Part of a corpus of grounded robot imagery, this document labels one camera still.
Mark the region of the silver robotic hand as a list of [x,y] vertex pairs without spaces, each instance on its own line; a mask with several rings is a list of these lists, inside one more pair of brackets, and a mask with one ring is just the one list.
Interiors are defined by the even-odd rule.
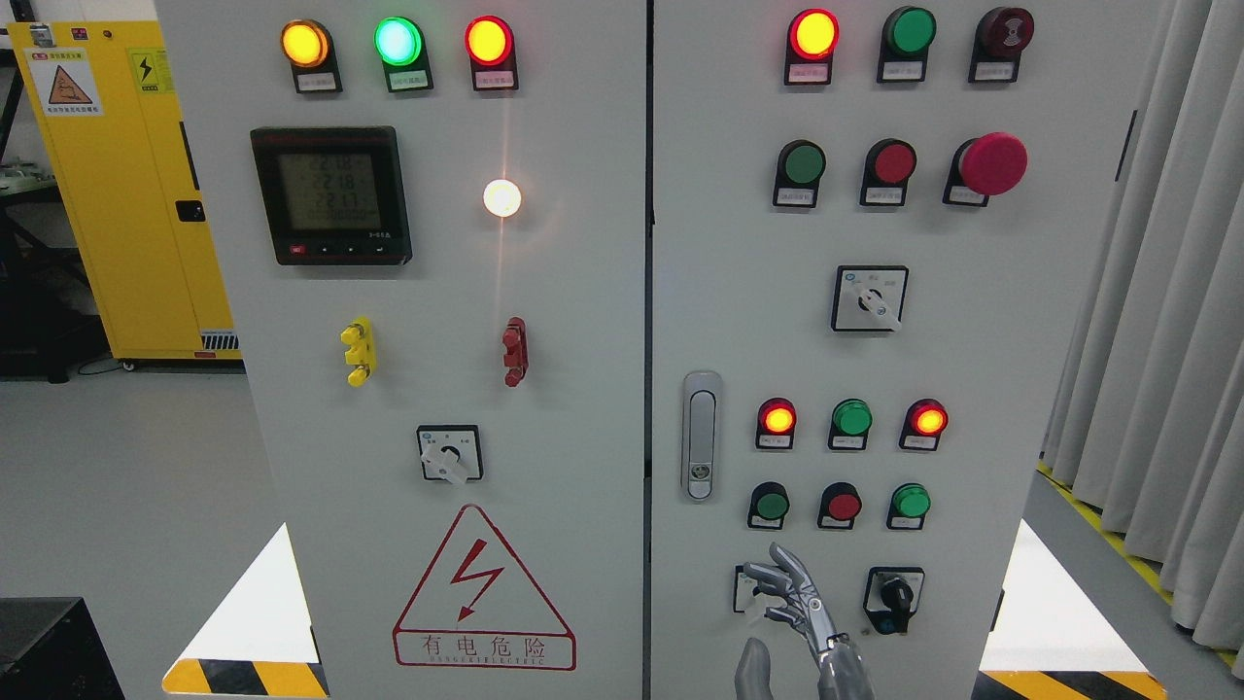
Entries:
[[875,699],[875,684],[858,648],[837,629],[809,568],[781,545],[770,545],[769,555],[773,566],[746,562],[743,572],[755,581],[761,594],[782,601],[781,606],[765,608],[764,615],[791,625],[809,644],[819,673],[817,698]]

